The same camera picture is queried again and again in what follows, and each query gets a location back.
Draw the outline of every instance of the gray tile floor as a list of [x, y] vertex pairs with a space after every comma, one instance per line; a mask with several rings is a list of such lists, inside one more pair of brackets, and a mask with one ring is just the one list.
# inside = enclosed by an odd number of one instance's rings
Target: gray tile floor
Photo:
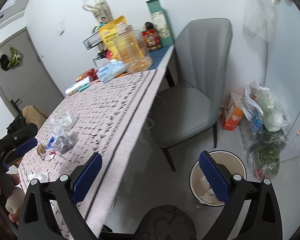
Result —
[[[218, 126], [217, 150], [238, 155], [245, 163], [239, 129], [227, 131]], [[192, 196], [189, 174], [203, 151], [213, 151], [212, 129], [169, 149], [177, 171], [173, 172], [162, 151], [152, 147], [141, 134], [131, 155], [116, 195], [114, 209], [106, 225], [114, 232], [134, 233], [140, 220], [155, 206], [172, 204], [194, 221], [197, 239], [202, 239], [219, 216], [222, 207], [201, 206]], [[300, 224], [300, 157], [281, 162], [279, 174], [272, 180], [282, 215], [283, 237], [289, 237]], [[254, 180], [247, 168], [247, 179]], [[229, 239], [234, 238], [243, 223], [249, 202], [245, 202]]]

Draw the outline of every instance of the door frame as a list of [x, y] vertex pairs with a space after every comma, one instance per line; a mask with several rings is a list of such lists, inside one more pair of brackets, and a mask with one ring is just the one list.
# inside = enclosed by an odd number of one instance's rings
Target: door frame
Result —
[[[0, 43], [0, 47], [1, 47], [3, 44], [7, 43], [9, 40], [11, 40], [11, 39], [13, 39], [14, 37], [16, 37], [17, 35], [19, 35], [20, 33], [22, 33], [22, 32], [26, 32], [26, 35], [28, 36], [29, 42], [30, 42], [30, 44], [31, 44], [31, 46], [32, 46], [32, 49], [34, 50], [34, 53], [36, 54], [37, 59], [38, 59], [38, 61], [40, 62], [40, 64], [41, 64], [43, 70], [45, 71], [47, 77], [50, 79], [52, 85], [56, 88], [57, 92], [58, 92], [58, 93], [60, 94], [60, 96], [64, 99], [65, 96], [61, 93], [61, 91], [59, 90], [59, 88], [57, 87], [57, 85], [55, 84], [55, 82], [53, 81], [53, 79], [51, 78], [50, 74], [48, 73], [46, 67], [44, 66], [44, 64], [43, 64], [43, 62], [42, 62], [42, 60], [40, 59], [40, 57], [39, 57], [39, 55], [38, 55], [38, 52], [37, 52], [36, 48], [34, 47], [34, 45], [33, 45], [33, 43], [32, 43], [32, 40], [31, 40], [31, 37], [30, 37], [30, 35], [29, 35], [28, 29], [27, 29], [26, 27], [24, 27], [24, 28], [22, 28], [21, 30], [15, 32], [13, 35], [11, 35], [10, 37], [8, 37], [8, 38], [6, 38], [4, 41], [2, 41], [2, 42]], [[10, 110], [10, 112], [12, 113], [12, 115], [13, 115], [14, 117], [16, 117], [16, 116], [18, 115], [18, 112], [17, 112], [16, 109], [12, 106], [12, 104], [10, 103], [10, 101], [8, 100], [8, 98], [6, 97], [6, 95], [4, 94], [4, 92], [3, 92], [2, 88], [1, 88], [1, 86], [0, 86], [0, 97], [2, 98], [2, 100], [3, 100], [4, 103], [5, 103], [5, 105], [7, 106], [7, 108], [8, 108], [8, 109]]]

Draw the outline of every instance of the red tin can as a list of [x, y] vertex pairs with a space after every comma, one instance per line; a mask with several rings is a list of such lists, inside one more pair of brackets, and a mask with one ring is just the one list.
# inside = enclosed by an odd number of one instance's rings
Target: red tin can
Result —
[[148, 50], [160, 49], [162, 47], [160, 36], [156, 28], [143, 31], [142, 35], [143, 35], [143, 39], [147, 44]]

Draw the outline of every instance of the yellow bag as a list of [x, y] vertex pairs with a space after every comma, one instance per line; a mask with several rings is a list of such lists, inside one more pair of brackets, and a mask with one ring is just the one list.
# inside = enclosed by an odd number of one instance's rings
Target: yellow bag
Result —
[[107, 49], [112, 52], [112, 59], [120, 59], [119, 51], [114, 45], [114, 39], [117, 36], [117, 24], [121, 22], [127, 23], [127, 20], [124, 16], [120, 16], [99, 28], [99, 33], [103, 43], [106, 45]]

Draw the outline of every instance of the orange box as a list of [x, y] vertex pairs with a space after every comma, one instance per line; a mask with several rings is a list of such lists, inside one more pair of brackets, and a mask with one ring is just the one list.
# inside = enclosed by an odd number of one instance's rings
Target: orange box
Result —
[[242, 96], [231, 92], [221, 114], [222, 128], [233, 131], [243, 117]]

